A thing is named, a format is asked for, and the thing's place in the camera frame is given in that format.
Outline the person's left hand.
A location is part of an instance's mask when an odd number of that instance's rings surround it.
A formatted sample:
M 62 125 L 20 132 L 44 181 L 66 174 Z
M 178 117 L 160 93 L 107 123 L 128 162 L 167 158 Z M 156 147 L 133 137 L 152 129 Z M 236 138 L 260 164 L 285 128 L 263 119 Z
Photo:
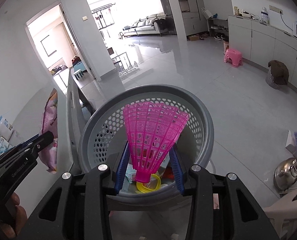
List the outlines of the person's left hand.
M 14 211 L 14 216 L 13 216 L 15 221 L 14 227 L 4 222 L 0 224 L 0 227 L 3 233 L 9 239 L 14 239 L 20 234 L 22 228 L 27 222 L 27 213 L 25 209 L 20 205 L 20 198 L 15 192 L 10 197 L 10 202 L 11 202 L 12 209 Z

